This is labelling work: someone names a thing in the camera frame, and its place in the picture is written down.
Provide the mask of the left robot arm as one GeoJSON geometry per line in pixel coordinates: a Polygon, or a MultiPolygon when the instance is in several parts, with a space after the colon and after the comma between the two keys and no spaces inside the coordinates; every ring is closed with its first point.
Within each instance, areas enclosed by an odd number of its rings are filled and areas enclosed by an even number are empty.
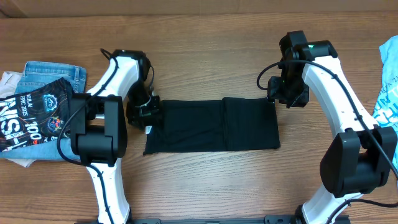
{"type": "Polygon", "coordinates": [[[142,51],[101,51],[109,68],[100,81],[70,102],[70,144],[93,181],[98,203],[96,223],[132,223],[121,163],[127,149],[127,125],[149,131],[160,125],[160,98],[146,85],[153,67],[142,51]]]}

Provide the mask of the black t-shirt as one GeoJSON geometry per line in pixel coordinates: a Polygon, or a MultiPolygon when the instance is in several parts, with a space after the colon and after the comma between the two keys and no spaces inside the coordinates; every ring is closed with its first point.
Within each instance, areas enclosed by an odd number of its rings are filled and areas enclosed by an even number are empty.
{"type": "Polygon", "coordinates": [[[280,148],[275,105],[265,98],[165,100],[162,124],[147,135],[145,155],[280,148]]]}

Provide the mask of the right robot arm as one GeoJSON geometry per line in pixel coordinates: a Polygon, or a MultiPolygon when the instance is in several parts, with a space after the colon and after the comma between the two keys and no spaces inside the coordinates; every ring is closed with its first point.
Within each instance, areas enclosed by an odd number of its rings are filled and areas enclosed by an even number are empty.
{"type": "Polygon", "coordinates": [[[299,205],[286,223],[348,223],[343,210],[387,184],[397,134],[366,111],[349,85],[338,54],[327,40],[309,42],[303,31],[288,32],[279,42],[280,76],[270,77],[270,102],[304,107],[310,94],[318,100],[333,136],[320,162],[321,186],[299,205]]]}

